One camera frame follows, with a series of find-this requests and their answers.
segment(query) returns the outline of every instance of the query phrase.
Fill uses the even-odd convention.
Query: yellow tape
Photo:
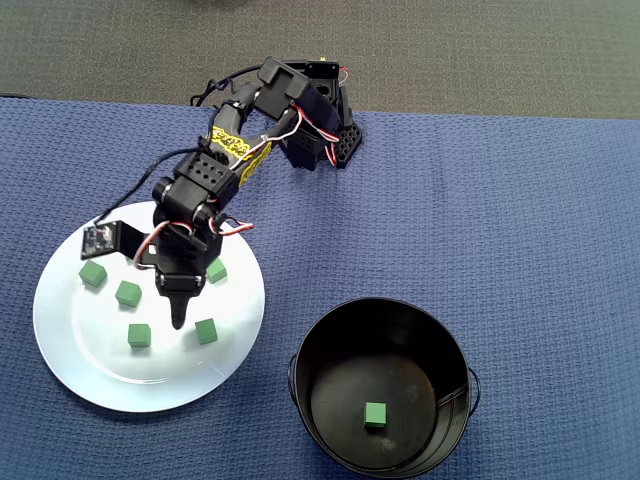
[[[249,165],[244,170],[244,172],[242,172],[242,175],[240,176],[240,186],[244,185],[245,182],[249,180],[249,177],[256,172],[260,164],[263,162],[265,158],[267,158],[267,155],[269,155],[269,153],[271,153],[271,142],[267,143],[267,146],[262,149],[262,152],[260,152],[260,155],[255,157],[251,161],[251,165]]]
[[[217,143],[231,155],[240,158],[249,151],[249,145],[239,137],[229,135],[220,127],[211,129],[211,141]]]

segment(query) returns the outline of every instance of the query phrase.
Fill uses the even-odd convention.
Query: metal bucket
[[[471,405],[471,376],[477,384]],[[289,364],[289,390],[309,434],[334,460],[376,478],[425,473],[454,450],[480,383],[453,336],[404,302],[342,304],[307,333]],[[386,405],[365,428],[367,402]]]

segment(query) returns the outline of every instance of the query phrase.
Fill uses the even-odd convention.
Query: robotic arm
[[[344,168],[360,145],[362,133],[339,85],[339,68],[334,62],[268,58],[258,72],[261,84],[248,83],[226,100],[200,146],[179,151],[189,153],[174,178],[163,177],[153,188],[155,230],[146,235],[122,221],[100,223],[110,209],[85,229],[81,258],[119,251],[137,268],[154,268],[158,292],[171,304],[172,325],[182,328],[189,300],[202,291],[223,238],[252,227],[236,222],[238,227],[223,230],[225,220],[235,219],[222,211],[274,144],[293,166],[309,170],[325,155]],[[243,137],[254,108],[276,123],[261,135]]]

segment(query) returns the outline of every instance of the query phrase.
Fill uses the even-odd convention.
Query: table
[[[67,391],[33,335],[40,272],[210,113],[0,100],[1,478],[359,478],[306,433],[286,367],[323,313],[372,295],[434,314],[483,381],[461,443],[425,478],[640,476],[638,121],[369,112],[344,171],[276,151],[228,208],[256,224],[245,238],[267,293],[245,363],[157,414]]]

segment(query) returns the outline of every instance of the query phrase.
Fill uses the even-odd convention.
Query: green block
[[[84,264],[79,275],[84,283],[87,283],[94,288],[98,288],[102,281],[107,278],[107,271],[102,265],[98,265],[97,263],[89,260]]]
[[[367,402],[364,407],[364,426],[382,428],[387,424],[387,404]]]
[[[151,345],[151,327],[146,323],[129,324],[127,341],[132,347],[148,347]]]
[[[224,268],[224,264],[220,257],[216,258],[209,268],[207,268],[207,278],[211,283],[216,283],[227,276],[227,269]]]
[[[216,332],[216,325],[213,323],[213,318],[196,322],[196,333],[198,334],[200,345],[215,342],[218,339],[218,332]]]
[[[135,283],[125,282],[124,280],[120,282],[120,286],[118,287],[118,291],[116,292],[116,298],[118,302],[122,305],[128,305],[130,307],[135,307],[138,305],[140,301],[140,297],[142,296],[142,290]]]

